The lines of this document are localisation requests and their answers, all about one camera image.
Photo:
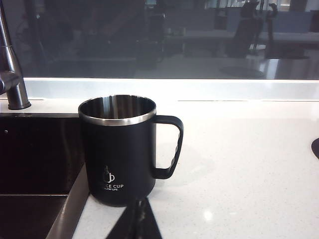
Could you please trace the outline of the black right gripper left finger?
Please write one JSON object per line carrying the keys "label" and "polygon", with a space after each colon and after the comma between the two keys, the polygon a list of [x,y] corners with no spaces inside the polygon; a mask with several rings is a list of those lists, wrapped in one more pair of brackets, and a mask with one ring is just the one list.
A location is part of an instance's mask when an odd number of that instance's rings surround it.
{"label": "black right gripper left finger", "polygon": [[106,239],[138,239],[138,213],[140,212],[141,202],[135,200],[128,204]]}

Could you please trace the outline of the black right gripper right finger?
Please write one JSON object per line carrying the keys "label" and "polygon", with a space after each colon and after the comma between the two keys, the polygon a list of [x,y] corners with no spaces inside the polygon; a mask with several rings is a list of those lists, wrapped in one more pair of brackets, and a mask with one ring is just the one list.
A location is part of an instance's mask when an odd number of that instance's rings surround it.
{"label": "black right gripper right finger", "polygon": [[162,239],[148,198],[144,198],[140,204],[140,238]]}

